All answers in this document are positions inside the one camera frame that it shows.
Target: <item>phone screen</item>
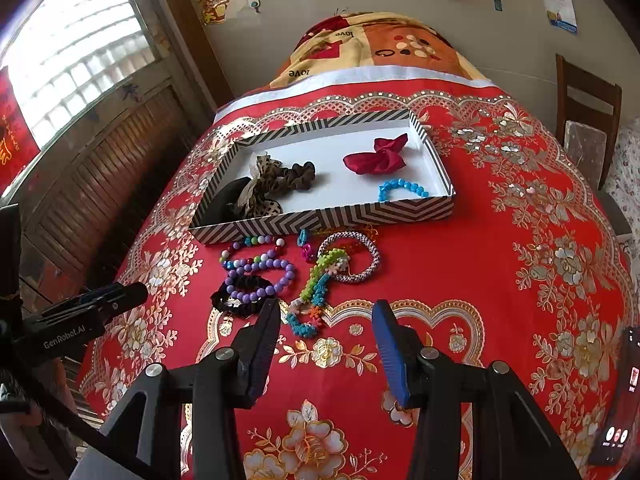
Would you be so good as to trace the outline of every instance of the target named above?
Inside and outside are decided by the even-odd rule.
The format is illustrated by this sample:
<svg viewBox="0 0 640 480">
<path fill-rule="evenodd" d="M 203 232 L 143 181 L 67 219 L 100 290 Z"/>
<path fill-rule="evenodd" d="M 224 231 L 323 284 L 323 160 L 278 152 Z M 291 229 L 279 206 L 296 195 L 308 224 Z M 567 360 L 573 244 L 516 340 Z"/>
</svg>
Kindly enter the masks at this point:
<svg viewBox="0 0 640 480">
<path fill-rule="evenodd" d="M 614 465 L 620 460 L 640 401 L 640 327 L 625 329 L 620 347 L 618 383 L 606 421 L 593 444 L 591 465 Z"/>
</svg>

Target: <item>floral tablecloth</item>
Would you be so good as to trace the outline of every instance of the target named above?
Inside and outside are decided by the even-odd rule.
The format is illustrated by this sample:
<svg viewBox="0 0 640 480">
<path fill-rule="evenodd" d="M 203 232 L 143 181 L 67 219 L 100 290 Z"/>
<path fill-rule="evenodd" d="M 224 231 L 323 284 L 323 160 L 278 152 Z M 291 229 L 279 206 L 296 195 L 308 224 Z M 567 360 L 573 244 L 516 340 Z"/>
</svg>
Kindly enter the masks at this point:
<svg viewBox="0 0 640 480">
<path fill-rule="evenodd" d="M 122 267 L 120 281 L 145 282 L 148 301 L 90 346 L 81 391 L 107 415 L 149 363 L 192 364 L 247 323 L 212 311 L 224 247 L 203 246 L 188 232 L 230 143 L 284 124 L 409 108 L 456 188 L 453 214 L 376 226 L 380 268 L 359 285 L 330 284 L 319 336 L 302 340 L 282 325 L 265 394 L 251 411 L 237 412 L 247 478 L 404 478 L 418 413 L 399 406 L 386 385 L 370 325 L 379 298 L 425 344 L 457 361 L 506 360 L 582 475 L 610 478 L 613 470 L 590 468 L 586 457 L 612 396 L 618 335 L 637 314 L 632 280 L 589 187 L 551 134 L 499 88 L 432 71 L 381 80 L 383 68 L 358 69 L 363 82 L 345 84 L 331 72 L 314 76 L 323 78 L 317 89 L 299 84 L 275 100 L 240 100 L 200 139 Z M 286 241 L 286 259 L 300 273 L 283 302 L 296 297 L 310 267 L 295 237 Z M 312 239 L 315 247 L 320 241 Z M 254 255 L 238 257 L 245 252 Z M 366 251 L 354 255 L 354 272 L 367 265 Z M 279 278 L 274 270 L 264 276 Z M 470 410 L 462 421 L 460 476 L 469 479 Z M 190 423 L 187 408 L 187 476 Z"/>
</svg>

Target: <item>red poster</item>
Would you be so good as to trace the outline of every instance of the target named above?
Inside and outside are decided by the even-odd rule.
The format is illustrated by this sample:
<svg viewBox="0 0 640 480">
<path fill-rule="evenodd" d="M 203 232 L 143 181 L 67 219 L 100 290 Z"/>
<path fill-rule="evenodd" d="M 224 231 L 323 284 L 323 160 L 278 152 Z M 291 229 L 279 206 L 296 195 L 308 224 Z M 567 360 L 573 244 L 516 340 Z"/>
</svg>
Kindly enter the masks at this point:
<svg viewBox="0 0 640 480">
<path fill-rule="evenodd" d="M 15 100 L 8 67 L 5 66 L 0 70 L 0 192 L 39 152 Z"/>
</svg>

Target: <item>bed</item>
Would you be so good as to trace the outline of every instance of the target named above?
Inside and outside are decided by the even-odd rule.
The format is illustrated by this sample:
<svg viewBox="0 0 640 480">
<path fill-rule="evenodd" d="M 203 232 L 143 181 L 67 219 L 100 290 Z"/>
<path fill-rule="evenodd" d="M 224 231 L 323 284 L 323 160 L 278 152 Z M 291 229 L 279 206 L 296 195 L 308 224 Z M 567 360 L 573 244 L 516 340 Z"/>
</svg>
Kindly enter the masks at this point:
<svg viewBox="0 0 640 480">
<path fill-rule="evenodd" d="M 237 414 L 247 478 L 404 477 L 418 413 L 399 406 L 386 384 L 370 325 L 379 298 L 458 362 L 506 360 L 583 477 L 610 478 L 615 470 L 590 468 L 586 459 L 612 396 L 620 331 L 638 323 L 612 229 L 536 118 L 435 30 L 386 12 L 319 23 L 269 85 L 218 111 L 122 264 L 119 281 L 146 283 L 149 298 L 88 348 L 78 382 L 94 409 L 106 416 L 147 364 L 197 362 L 247 322 L 211 309 L 228 244 L 204 246 L 188 231 L 231 143 L 288 124 L 399 108 L 427 129 L 456 189 L 453 213 L 365 226 L 380 268 L 363 283 L 331 286 L 318 337 L 302 339 L 282 325 L 265 394 Z M 281 296 L 290 302 L 310 266 L 295 236 L 286 243 L 286 258 L 301 269 Z M 368 258 L 358 252 L 351 265 L 364 269 Z M 470 410 L 462 421 L 460 478 L 469 479 Z M 190 425 L 187 406 L 187 476 Z M 307 441 L 319 452 L 296 453 Z"/>
</svg>

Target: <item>red bow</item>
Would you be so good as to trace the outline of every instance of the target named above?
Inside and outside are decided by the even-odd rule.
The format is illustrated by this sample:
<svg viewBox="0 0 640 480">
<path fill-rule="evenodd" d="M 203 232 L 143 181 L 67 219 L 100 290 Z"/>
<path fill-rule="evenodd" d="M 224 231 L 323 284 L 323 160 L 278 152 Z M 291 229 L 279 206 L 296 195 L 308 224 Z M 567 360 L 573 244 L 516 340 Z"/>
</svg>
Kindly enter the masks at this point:
<svg viewBox="0 0 640 480">
<path fill-rule="evenodd" d="M 347 168 L 359 175 L 393 173 L 405 166 L 404 160 L 398 153 L 408 140 L 407 134 L 402 134 L 395 139 L 375 139 L 373 141 L 375 153 L 352 153 L 342 161 Z"/>
</svg>

